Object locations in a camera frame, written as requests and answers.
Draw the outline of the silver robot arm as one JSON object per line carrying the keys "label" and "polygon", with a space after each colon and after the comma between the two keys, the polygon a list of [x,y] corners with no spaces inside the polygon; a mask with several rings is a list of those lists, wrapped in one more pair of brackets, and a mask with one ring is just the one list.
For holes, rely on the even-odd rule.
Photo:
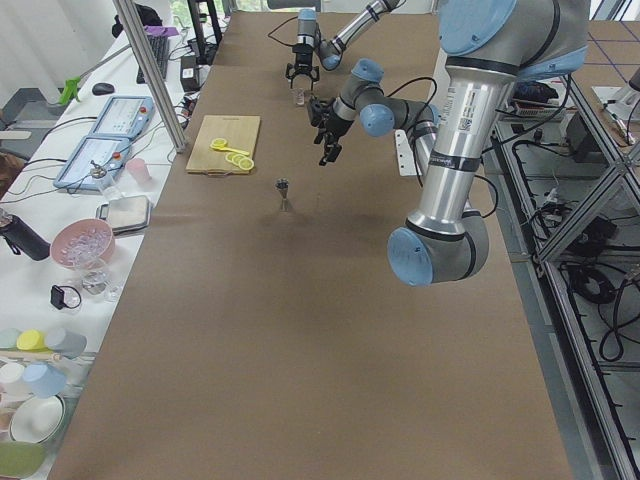
{"label": "silver robot arm", "polygon": [[320,68],[335,70],[342,61],[343,54],[356,39],[364,34],[381,17],[396,10],[401,1],[379,0],[369,2],[346,26],[333,37],[326,38],[320,29],[317,14],[321,11],[320,1],[268,1],[270,9],[301,7],[298,12],[296,40],[288,44],[294,54],[294,62],[288,63],[285,78],[294,89],[297,77],[310,80],[310,88],[320,80]]}
{"label": "silver robot arm", "polygon": [[589,13],[586,1],[442,1],[438,37],[450,80],[442,109],[385,95],[382,68],[369,59],[355,64],[336,98],[310,101],[323,163],[337,159],[354,122],[374,137],[402,130],[412,143],[421,199],[387,244],[403,283],[458,281],[483,267],[488,232],[469,193],[498,108],[515,83],[582,66]]}

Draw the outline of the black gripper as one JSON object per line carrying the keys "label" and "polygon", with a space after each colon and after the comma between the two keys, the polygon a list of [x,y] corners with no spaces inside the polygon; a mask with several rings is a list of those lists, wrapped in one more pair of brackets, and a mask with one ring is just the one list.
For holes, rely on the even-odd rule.
{"label": "black gripper", "polygon": [[297,43],[292,47],[295,55],[294,64],[288,63],[285,69],[285,78],[289,82],[289,88],[294,89],[295,78],[304,74],[309,78],[309,91],[313,92],[315,84],[319,81],[319,68],[313,67],[313,47],[309,44]]}
{"label": "black gripper", "polygon": [[320,166],[334,163],[341,151],[339,139],[351,128],[356,117],[356,111],[349,107],[326,107],[322,110],[321,126],[313,140],[316,145],[323,144],[323,155]]}

